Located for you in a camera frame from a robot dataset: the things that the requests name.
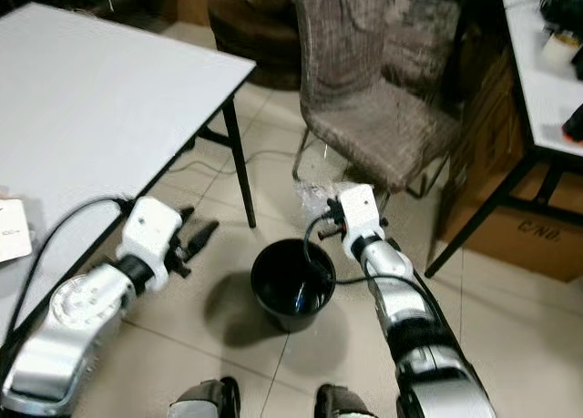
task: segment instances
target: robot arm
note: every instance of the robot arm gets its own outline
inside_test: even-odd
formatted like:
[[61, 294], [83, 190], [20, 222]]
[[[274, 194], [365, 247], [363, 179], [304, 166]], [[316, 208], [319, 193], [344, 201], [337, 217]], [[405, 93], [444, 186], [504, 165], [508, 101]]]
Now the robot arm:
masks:
[[411, 261], [384, 240], [372, 189], [345, 191], [335, 208], [342, 209], [335, 220], [346, 255], [360, 262], [365, 275], [379, 276], [368, 286], [396, 366], [398, 416], [496, 416], [433, 295]]
[[173, 270], [186, 277], [184, 262], [218, 227], [211, 222], [183, 249], [178, 232], [193, 211], [179, 213], [148, 197], [137, 201], [123, 229], [119, 260], [66, 281], [51, 297], [45, 319], [5, 379], [5, 410], [26, 416], [68, 416], [74, 411], [102, 344], [115, 336], [134, 300], [162, 289]]

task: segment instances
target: cardboard box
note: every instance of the cardboard box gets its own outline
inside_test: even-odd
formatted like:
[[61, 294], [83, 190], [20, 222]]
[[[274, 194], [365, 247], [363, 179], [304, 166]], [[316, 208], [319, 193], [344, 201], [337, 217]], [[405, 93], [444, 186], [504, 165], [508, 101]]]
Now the cardboard box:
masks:
[[[533, 169], [517, 187], [515, 196], [532, 199], [545, 173], [543, 166]], [[483, 191], [460, 196], [442, 228], [440, 239], [451, 241], [504, 176], [498, 173], [490, 178]], [[549, 204], [583, 213], [583, 178], [563, 176]], [[583, 229], [538, 215], [498, 208], [464, 246], [556, 280], [571, 281], [583, 276]]]

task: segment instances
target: table leg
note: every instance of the table leg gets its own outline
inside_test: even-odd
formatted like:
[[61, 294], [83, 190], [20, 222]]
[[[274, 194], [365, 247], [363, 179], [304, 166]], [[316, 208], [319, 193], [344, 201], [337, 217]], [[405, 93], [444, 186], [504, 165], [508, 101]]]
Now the table leg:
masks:
[[245, 211], [247, 212], [247, 221], [249, 222], [249, 226], [254, 229], [257, 224], [255, 222], [251, 189], [249, 187], [249, 179], [247, 178], [247, 168], [245, 166], [243, 147], [240, 143], [239, 126], [237, 125], [237, 114], [235, 113], [233, 99], [225, 103], [222, 108], [222, 114], [225, 117], [225, 125], [229, 132], [230, 149], [233, 153], [233, 159], [235, 160], [240, 193], [243, 196], [243, 203], [245, 204]]
[[474, 231], [486, 220], [498, 205], [512, 193], [520, 180], [530, 172], [535, 165], [536, 159], [530, 155], [524, 156], [518, 164], [504, 178], [504, 181], [496, 188], [494, 193], [486, 200], [477, 210], [476, 214], [464, 225], [464, 227], [455, 235], [453, 240], [445, 247], [437, 259], [425, 271], [425, 277], [432, 278], [439, 269], [454, 255], [459, 247], [472, 235]]

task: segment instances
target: chair backrest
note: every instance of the chair backrest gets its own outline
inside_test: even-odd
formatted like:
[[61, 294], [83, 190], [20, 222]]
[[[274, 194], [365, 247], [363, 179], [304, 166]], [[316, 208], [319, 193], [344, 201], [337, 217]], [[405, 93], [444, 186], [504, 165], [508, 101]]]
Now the chair backrest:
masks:
[[304, 108], [325, 106], [380, 79], [389, 0], [295, 1]]

